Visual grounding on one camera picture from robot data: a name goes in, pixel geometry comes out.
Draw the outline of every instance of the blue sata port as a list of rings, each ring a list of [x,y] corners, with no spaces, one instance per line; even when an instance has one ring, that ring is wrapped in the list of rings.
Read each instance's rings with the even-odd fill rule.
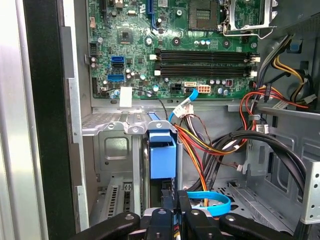
[[[111,63],[112,64],[124,64],[125,63],[125,57],[124,56],[112,56],[111,57]]]
[[[108,74],[106,79],[108,80],[108,82],[124,82],[125,75],[123,75],[123,74]]]

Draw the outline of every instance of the silver metal frame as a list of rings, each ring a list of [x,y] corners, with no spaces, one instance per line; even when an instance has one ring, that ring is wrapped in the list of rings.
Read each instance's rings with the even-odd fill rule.
[[[47,240],[23,1],[0,9],[0,239]]]
[[[84,144],[81,122],[81,98],[80,98],[80,83],[78,70],[78,53],[77,53],[77,38],[76,38],[76,22],[75,22],[75,3],[74,0],[63,0],[63,19],[64,26],[70,27],[71,30],[71,45],[73,59],[73,78],[67,78],[68,93],[70,99],[70,118],[72,127],[72,144],[78,145],[81,185],[75,186],[73,197],[77,200],[79,225],[83,231],[89,227],[89,211],[87,199],[87,183],[86,183],[86,167],[84,157]]]
[[[320,223],[320,162],[313,161],[309,164],[308,174],[302,202],[301,222],[304,224]]]

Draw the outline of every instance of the cable clip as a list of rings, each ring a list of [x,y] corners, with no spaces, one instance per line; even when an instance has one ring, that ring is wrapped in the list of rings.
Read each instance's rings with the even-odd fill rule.
[[[266,85],[266,88],[265,88],[265,94],[264,94],[264,103],[268,102],[269,98],[270,98],[270,93],[271,93],[271,87],[272,85],[270,83],[268,83]]]
[[[255,115],[249,115],[249,121],[259,121],[261,119],[261,116],[259,114]]]

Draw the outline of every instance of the wire bundle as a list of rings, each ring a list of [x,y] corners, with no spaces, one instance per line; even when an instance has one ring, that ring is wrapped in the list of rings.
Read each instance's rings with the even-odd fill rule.
[[[292,75],[296,76],[299,79],[299,82],[300,82],[299,87],[293,92],[293,94],[290,97],[291,101],[296,102],[297,101],[297,96],[300,93],[300,91],[302,90],[302,88],[304,87],[306,82],[304,81],[304,78],[300,75],[300,73],[298,73],[296,70],[292,69],[291,67],[281,63],[279,57],[280,56],[278,55],[273,60],[272,66],[274,68],[276,68],[276,69],[279,69],[279,70],[282,70],[282,71],[284,71],[286,73],[292,74]]]

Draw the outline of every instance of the gray metal bracket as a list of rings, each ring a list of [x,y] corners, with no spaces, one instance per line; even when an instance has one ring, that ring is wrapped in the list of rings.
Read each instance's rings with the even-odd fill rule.
[[[305,179],[301,222],[304,224],[320,223],[320,162],[309,162]]]

